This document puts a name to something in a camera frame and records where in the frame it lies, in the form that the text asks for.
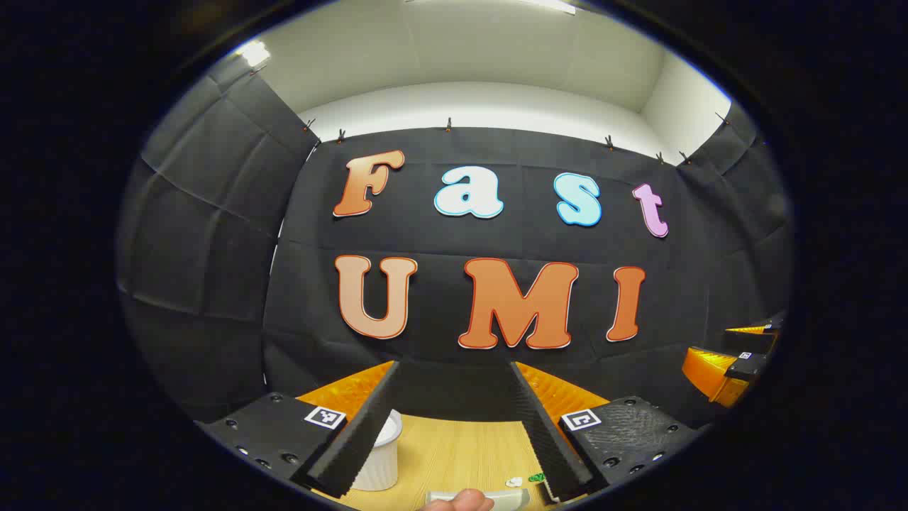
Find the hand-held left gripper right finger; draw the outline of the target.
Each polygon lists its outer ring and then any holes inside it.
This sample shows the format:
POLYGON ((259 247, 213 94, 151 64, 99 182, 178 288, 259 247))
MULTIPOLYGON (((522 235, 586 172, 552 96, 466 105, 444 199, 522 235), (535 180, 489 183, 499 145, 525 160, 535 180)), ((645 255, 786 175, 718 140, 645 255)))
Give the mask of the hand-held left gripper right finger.
POLYGON ((642 478, 703 434, 642 397, 607 400, 525 363, 510 370, 520 421, 555 500, 642 478))

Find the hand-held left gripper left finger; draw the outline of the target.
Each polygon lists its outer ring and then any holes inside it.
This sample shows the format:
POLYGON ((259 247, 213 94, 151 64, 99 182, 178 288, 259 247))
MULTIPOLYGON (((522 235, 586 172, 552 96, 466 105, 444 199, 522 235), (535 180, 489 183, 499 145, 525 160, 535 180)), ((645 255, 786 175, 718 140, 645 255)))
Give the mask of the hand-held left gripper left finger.
POLYGON ((390 416, 399 366, 381 363, 308 398, 269 392, 222 418, 196 424, 267 476, 340 498, 353 487, 390 416))

